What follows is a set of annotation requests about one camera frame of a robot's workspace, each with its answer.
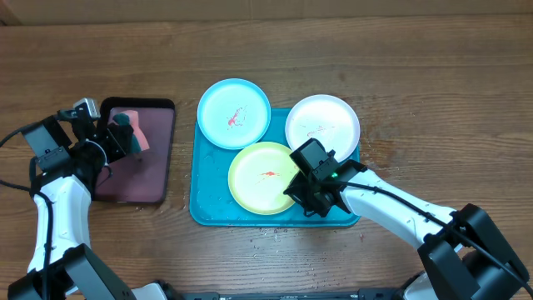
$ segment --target tray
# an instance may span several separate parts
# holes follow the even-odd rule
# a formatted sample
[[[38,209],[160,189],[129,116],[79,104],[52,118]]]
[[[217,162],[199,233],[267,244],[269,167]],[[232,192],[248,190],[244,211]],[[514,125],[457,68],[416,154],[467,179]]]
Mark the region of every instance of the tray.
[[[285,121],[290,108],[273,108],[271,122],[261,142],[275,142],[288,146]],[[191,200],[192,218],[205,226],[241,227],[350,227],[359,216],[347,214],[334,207],[327,217],[305,217],[303,208],[295,204],[285,212],[262,216],[248,212],[233,199],[227,186],[227,173],[237,150],[226,150],[210,143],[198,127],[194,131],[192,150]],[[349,157],[359,161],[359,147]]]

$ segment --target wooden table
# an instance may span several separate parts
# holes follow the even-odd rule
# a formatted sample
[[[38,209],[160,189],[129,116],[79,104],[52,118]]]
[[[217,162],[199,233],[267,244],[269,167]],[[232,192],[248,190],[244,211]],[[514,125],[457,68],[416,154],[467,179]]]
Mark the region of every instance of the wooden table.
[[[420,198],[483,207],[533,272],[533,17],[376,17],[0,28],[0,136],[82,97],[177,105],[166,201],[95,202],[92,247],[130,287],[259,293],[395,287],[416,250],[363,218],[348,229],[202,227],[188,212],[193,127],[223,78],[261,86],[275,108],[337,95],[361,120],[361,161]],[[28,184],[22,137],[0,178]],[[37,211],[0,187],[0,289],[23,276]],[[526,299],[524,292],[516,298]]]

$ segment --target light blue plate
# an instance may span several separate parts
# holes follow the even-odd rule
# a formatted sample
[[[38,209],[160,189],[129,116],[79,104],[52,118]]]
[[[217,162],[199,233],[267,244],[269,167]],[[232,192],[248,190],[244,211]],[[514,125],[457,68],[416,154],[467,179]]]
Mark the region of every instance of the light blue plate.
[[[270,127],[261,142],[275,142],[287,146],[285,122],[290,108],[273,108]],[[350,227],[359,216],[334,207],[326,217],[304,217],[303,208],[293,205],[285,212],[263,216],[248,212],[233,199],[227,185],[227,173],[239,152],[221,149],[210,143],[200,131],[194,131],[192,149],[191,201],[192,218],[206,226],[244,227]],[[359,161],[359,147],[350,159]]]
[[[244,79],[213,84],[198,104],[198,126],[206,138],[224,149],[243,149],[259,141],[270,124],[267,95]]]

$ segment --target black cable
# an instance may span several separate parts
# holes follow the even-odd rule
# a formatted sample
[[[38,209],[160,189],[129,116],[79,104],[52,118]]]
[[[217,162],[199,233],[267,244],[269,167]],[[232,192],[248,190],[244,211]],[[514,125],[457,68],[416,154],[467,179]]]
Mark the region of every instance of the black cable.
[[[340,181],[324,182],[324,181],[322,181],[322,182],[317,182],[317,184],[321,185],[321,186],[330,185],[330,186],[337,186],[337,187],[338,186],[342,186],[342,185],[346,185],[348,187],[360,188],[360,189],[365,189],[367,191],[373,191],[375,193],[380,193],[380,194],[389,196],[390,198],[393,198],[393,199],[397,200],[398,202],[406,205],[408,208],[410,208],[413,211],[419,213],[420,215],[422,215],[423,217],[427,218],[428,220],[436,223],[437,225],[442,226],[445,230],[447,230],[448,232],[452,233],[460,241],[462,241],[465,244],[465,246],[472,246],[475,250],[477,250],[479,253],[481,253],[481,255],[483,255],[489,261],[494,263],[497,267],[501,268],[504,272],[506,272],[511,277],[513,277],[530,294],[531,299],[533,299],[533,289],[527,284],[527,282],[524,279],[522,279],[518,274],[516,274],[515,272],[510,270],[506,265],[504,265],[498,259],[496,259],[494,256],[492,256],[490,253],[488,253],[483,247],[481,247],[480,245],[476,244],[474,241],[470,240],[468,237],[466,237],[462,233],[458,232],[457,230],[455,230],[454,228],[449,226],[447,223],[445,223],[445,222],[439,220],[438,218],[434,217],[431,213],[426,212],[426,211],[422,210],[421,208],[418,208],[413,203],[405,200],[404,198],[396,195],[395,193],[389,192],[389,191],[384,190],[384,189],[379,188],[379,187],[371,187],[371,186],[367,186],[367,185],[364,185],[364,184],[353,183],[353,182],[340,182]]]
[[[29,124],[24,127],[20,127],[14,132],[9,133],[2,141],[0,141],[0,148],[10,138],[32,127],[33,125],[34,124]],[[14,188],[14,189],[25,191],[28,193],[32,191],[31,188],[29,187],[24,187],[22,185],[18,185],[15,183],[5,182],[2,179],[0,179],[0,184],[8,188]],[[39,195],[42,199],[44,199],[44,202],[46,203],[47,210],[48,210],[47,241],[44,244],[44,264],[42,265],[42,299],[49,300],[50,299],[50,280],[48,278],[48,266],[50,265],[50,256],[52,254],[53,208],[52,208],[52,201],[50,201],[50,198],[48,198],[47,195],[43,194],[42,192],[36,192],[36,194]]]

